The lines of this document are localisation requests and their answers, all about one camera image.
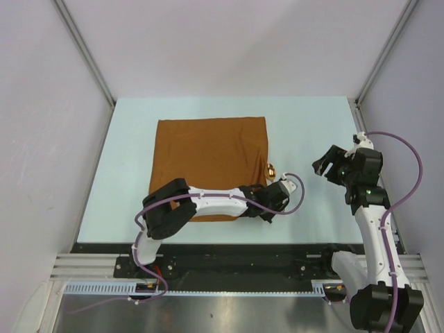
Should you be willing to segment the orange satin napkin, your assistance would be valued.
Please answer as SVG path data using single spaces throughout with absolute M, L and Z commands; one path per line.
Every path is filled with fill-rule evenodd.
M 176 178 L 210 191 L 265 186 L 267 162 L 263 117 L 160 120 L 148 192 Z

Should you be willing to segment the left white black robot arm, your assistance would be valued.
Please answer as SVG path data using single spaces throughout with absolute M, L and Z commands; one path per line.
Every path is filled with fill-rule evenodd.
M 228 190 L 199 189 L 176 178 L 143 200 L 143 209 L 135 217 L 140 231 L 128 267 L 138 277 L 149 275 L 162 241 L 196 217 L 259 217 L 270 223 L 284 212 L 297 188 L 285 176 L 265 187 L 244 185 Z

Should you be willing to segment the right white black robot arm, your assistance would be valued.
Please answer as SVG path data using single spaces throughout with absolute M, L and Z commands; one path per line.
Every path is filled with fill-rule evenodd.
M 350 318 L 357 330 L 410 332 L 422 310 L 422 292 L 411 287 L 397 254 L 391 229 L 391 204 L 378 185 L 383 156 L 370 147 L 350 152 L 331 146 L 312 167 L 318 176 L 346 189 L 345 202 L 359 226 L 366 265 L 356 254 L 335 250 L 320 261 L 327 278 L 343 280 Z

